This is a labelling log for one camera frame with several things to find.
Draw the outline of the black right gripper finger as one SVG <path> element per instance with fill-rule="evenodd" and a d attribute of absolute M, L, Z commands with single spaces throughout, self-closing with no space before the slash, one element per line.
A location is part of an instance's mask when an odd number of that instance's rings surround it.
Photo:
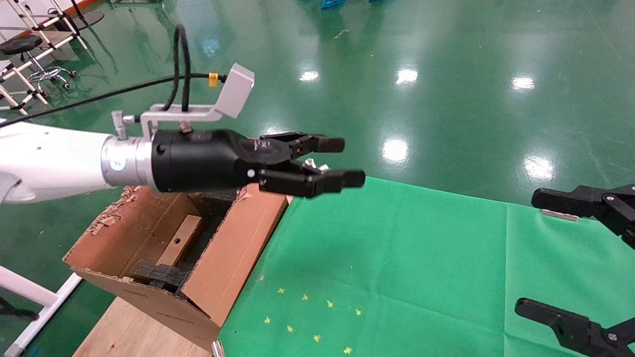
<path fill-rule="evenodd" d="M 632 249 L 635 248 L 635 187 L 600 189 L 579 185 L 571 192 L 540 188 L 531 205 L 551 212 L 595 218 Z"/>
<path fill-rule="evenodd" d="M 633 357 L 635 319 L 603 328 L 587 316 L 558 309 L 532 299 L 518 299 L 514 311 L 551 328 L 560 346 L 587 357 Z"/>

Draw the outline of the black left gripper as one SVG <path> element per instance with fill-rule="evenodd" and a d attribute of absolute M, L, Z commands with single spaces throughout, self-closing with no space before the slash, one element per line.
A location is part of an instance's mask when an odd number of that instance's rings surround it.
<path fill-rule="evenodd" d="M 343 152 L 338 136 L 284 132 L 248 138 L 233 130 L 159 130 L 152 138 L 151 169 L 160 192 L 239 189 L 257 182 L 261 191 L 313 198 L 365 184 L 363 170 L 272 170 L 311 152 Z"/>

